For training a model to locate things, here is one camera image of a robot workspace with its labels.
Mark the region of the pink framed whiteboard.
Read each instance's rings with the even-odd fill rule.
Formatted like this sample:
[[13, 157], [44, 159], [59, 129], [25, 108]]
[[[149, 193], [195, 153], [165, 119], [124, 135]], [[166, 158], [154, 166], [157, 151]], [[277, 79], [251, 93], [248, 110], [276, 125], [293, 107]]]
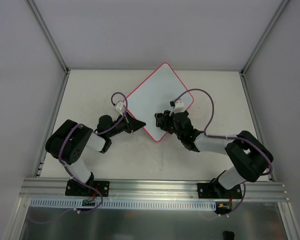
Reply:
[[126, 97], [127, 111], [135, 119], [146, 123], [144, 130], [155, 142], [160, 142], [167, 133], [156, 127], [155, 114], [171, 110], [170, 102], [178, 96], [181, 96], [187, 110], [194, 97], [186, 90], [173, 68], [164, 62]]

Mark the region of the black whiteboard eraser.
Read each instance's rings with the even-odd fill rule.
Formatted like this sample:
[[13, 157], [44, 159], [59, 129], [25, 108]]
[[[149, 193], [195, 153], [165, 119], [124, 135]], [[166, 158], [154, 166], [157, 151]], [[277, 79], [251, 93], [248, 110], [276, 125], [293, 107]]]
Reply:
[[157, 128], [162, 129], [163, 127], [163, 114], [162, 113], [155, 113], [154, 117], [155, 117], [155, 125]]

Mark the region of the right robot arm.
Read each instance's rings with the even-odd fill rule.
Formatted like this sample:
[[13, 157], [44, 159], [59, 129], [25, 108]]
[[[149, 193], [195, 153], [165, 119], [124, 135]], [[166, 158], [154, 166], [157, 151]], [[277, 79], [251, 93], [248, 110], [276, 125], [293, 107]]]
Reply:
[[233, 187], [245, 182], [254, 183], [260, 176], [272, 172], [272, 154], [249, 131], [243, 130], [234, 136], [207, 134], [194, 128], [188, 115], [187, 111], [156, 113], [156, 127], [175, 134], [189, 151], [212, 152], [229, 157], [233, 167], [211, 180], [207, 187], [211, 195], [225, 198]]

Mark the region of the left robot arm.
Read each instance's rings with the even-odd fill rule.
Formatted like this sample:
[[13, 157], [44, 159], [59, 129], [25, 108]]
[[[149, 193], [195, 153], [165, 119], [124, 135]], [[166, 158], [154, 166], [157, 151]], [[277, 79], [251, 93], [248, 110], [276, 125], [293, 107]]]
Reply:
[[105, 153], [111, 146], [111, 137], [122, 132], [131, 134], [146, 123], [134, 119], [129, 114], [113, 120], [109, 115], [99, 118], [96, 132], [85, 125], [79, 125], [73, 120], [66, 120], [45, 144], [45, 150], [57, 159], [68, 170], [70, 179], [67, 182], [67, 196], [92, 196], [100, 185], [95, 183], [93, 173], [88, 170], [81, 155], [86, 147], [99, 153]]

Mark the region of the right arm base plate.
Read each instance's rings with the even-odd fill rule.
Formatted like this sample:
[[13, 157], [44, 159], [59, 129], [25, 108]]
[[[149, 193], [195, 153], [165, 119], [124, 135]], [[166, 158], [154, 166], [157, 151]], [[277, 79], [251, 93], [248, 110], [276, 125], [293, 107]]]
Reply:
[[231, 189], [225, 189], [219, 183], [197, 183], [197, 194], [199, 199], [230, 199], [235, 200], [242, 199], [242, 190], [239, 184], [235, 185]]

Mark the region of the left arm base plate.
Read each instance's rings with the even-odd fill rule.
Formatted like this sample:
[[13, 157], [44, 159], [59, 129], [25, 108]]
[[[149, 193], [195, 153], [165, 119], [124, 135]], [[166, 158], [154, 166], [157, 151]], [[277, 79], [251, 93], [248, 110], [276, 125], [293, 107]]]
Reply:
[[[103, 180], [94, 180], [92, 188], [97, 189], [103, 197], [109, 196], [110, 182]], [[95, 193], [89, 187], [83, 186], [82, 184], [70, 179], [67, 181], [65, 188], [65, 195], [71, 197], [91, 197]]]

